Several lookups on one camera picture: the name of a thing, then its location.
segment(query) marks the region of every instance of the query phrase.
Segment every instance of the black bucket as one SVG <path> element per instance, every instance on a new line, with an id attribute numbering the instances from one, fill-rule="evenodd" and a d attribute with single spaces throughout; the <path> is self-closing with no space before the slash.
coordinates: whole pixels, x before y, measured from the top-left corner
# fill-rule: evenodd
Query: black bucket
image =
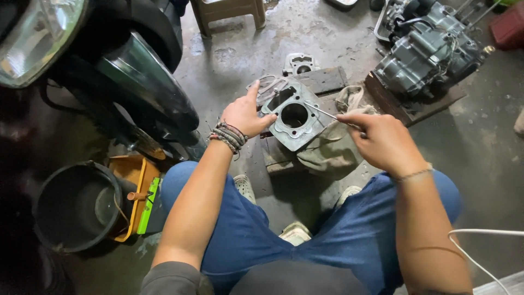
<path id="1" fill-rule="evenodd" d="M 126 230 L 122 213 L 130 219 L 133 203 L 126 196 L 135 191 L 135 184 L 91 161 L 61 168 L 40 192 L 36 234 L 44 246 L 57 252 L 86 250 Z"/>

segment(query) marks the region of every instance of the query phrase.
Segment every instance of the headlight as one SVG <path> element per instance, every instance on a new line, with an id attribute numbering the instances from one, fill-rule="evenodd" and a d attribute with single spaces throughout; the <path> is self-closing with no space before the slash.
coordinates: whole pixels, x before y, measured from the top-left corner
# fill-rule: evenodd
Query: headlight
<path id="1" fill-rule="evenodd" d="M 0 44 L 0 84 L 31 84 L 59 57 L 74 37 L 88 0 L 31 0 Z"/>

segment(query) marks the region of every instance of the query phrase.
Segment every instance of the jeans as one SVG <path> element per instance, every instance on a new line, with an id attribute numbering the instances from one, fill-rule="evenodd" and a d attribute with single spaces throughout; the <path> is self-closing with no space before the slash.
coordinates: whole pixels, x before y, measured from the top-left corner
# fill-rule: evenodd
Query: jeans
<path id="1" fill-rule="evenodd" d="M 182 162 L 168 171 L 160 193 L 164 208 L 171 209 L 196 165 Z M 441 172 L 434 171 L 433 177 L 447 217 L 454 222 L 461 211 L 459 191 Z M 201 272 L 216 294 L 228 294 L 255 265 L 310 261 L 350 268 L 372 295 L 392 294 L 403 284 L 395 246 L 396 195 L 397 187 L 387 173 L 375 175 L 333 212 L 317 235 L 295 247 L 269 229 L 264 210 L 243 197 L 228 175 Z"/>

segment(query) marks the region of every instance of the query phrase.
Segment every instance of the red container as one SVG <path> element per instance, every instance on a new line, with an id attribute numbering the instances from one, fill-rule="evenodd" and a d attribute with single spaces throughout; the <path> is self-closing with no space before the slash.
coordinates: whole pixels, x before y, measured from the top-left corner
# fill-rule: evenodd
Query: red container
<path id="1" fill-rule="evenodd" d="M 498 49 L 524 48 L 524 1 L 519 1 L 503 14 L 494 17 L 489 28 Z"/>

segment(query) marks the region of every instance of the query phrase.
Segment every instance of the metal pick tool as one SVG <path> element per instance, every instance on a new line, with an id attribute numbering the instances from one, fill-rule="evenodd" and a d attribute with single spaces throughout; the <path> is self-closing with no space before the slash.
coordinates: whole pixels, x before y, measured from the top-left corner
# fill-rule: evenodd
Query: metal pick tool
<path id="1" fill-rule="evenodd" d="M 324 112 L 323 110 L 321 110 L 321 109 L 319 109 L 319 108 L 317 108 L 317 107 L 315 107 L 315 106 L 312 106 L 312 105 L 310 105 L 310 104 L 307 103 L 307 102 L 304 102 L 304 104 L 307 105 L 308 107 L 310 107 L 310 108 L 312 108 L 312 109 L 315 109 L 315 110 L 317 110 L 317 111 L 319 111 L 319 112 L 321 112 L 321 113 L 323 113 L 323 114 L 325 114 L 325 115 L 328 115 L 328 116 L 330 116 L 330 117 L 332 117 L 333 119 L 336 120 L 336 117 L 333 116 L 333 115 L 331 115 L 330 113 L 328 113 L 328 112 Z M 360 132 L 361 132 L 361 138 L 362 138 L 362 139 L 367 139 L 367 138 L 368 138 L 366 132 L 362 131 L 362 128 L 358 127 L 357 125 L 349 124 L 349 123 L 346 123 L 346 125 L 349 125 L 349 126 L 355 128 L 356 130 L 360 131 Z"/>

